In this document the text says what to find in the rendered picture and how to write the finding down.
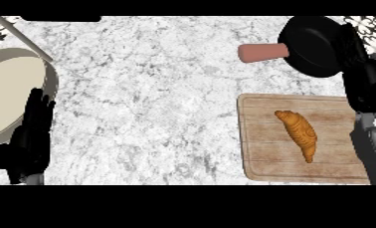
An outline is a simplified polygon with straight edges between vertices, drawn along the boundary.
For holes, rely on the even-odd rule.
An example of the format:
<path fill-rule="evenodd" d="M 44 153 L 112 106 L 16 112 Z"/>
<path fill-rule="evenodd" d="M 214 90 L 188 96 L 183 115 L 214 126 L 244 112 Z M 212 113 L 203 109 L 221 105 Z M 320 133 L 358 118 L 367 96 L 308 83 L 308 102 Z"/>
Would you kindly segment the wooden cutting board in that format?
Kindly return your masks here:
<path fill-rule="evenodd" d="M 306 162 L 274 113 L 293 111 L 317 133 L 312 161 Z M 242 94 L 237 118 L 244 175 L 252 180 L 365 184 L 349 132 L 355 111 L 343 97 Z"/>

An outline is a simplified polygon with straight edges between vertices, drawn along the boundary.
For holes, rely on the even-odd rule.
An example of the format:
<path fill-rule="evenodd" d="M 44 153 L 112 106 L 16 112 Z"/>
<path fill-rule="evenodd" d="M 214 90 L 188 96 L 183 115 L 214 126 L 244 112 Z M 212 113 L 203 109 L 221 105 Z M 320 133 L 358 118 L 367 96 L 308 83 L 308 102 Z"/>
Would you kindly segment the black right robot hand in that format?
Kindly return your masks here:
<path fill-rule="evenodd" d="M 376 113 L 376 60 L 349 23 L 342 26 L 342 79 L 348 103 L 359 113 Z"/>

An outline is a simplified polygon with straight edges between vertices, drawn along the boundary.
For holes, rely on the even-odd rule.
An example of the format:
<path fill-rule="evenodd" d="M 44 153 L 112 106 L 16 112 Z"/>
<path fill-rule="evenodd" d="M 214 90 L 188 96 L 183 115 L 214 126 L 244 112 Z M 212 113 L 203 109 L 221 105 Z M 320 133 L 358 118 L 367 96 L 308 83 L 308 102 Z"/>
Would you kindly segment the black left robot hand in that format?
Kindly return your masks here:
<path fill-rule="evenodd" d="M 56 102 L 34 88 L 29 93 L 22 124 L 14 128 L 10 142 L 0 144 L 0 169 L 7 171 L 12 184 L 25 183 L 42 174 L 50 163 L 50 128 Z"/>

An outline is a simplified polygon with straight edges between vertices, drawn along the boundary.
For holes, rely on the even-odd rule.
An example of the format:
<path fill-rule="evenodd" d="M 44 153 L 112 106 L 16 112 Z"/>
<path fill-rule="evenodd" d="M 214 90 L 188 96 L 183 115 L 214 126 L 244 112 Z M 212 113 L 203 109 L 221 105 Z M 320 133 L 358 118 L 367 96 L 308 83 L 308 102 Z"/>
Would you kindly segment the brown croissant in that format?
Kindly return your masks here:
<path fill-rule="evenodd" d="M 286 132 L 301 149 L 306 163 L 312 162 L 317 134 L 305 117 L 292 111 L 275 111 L 275 117 L 283 123 Z"/>

